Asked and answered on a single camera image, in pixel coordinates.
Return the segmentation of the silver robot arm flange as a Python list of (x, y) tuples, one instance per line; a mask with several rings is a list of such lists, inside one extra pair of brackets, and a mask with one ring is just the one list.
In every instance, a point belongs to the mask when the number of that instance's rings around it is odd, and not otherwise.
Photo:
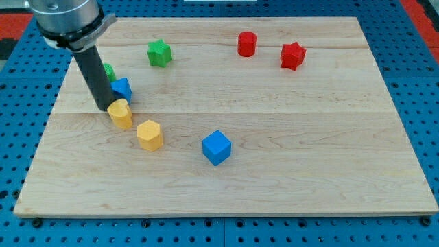
[(54, 49), (81, 53), (117, 21), (96, 0), (29, 0), (37, 28)]

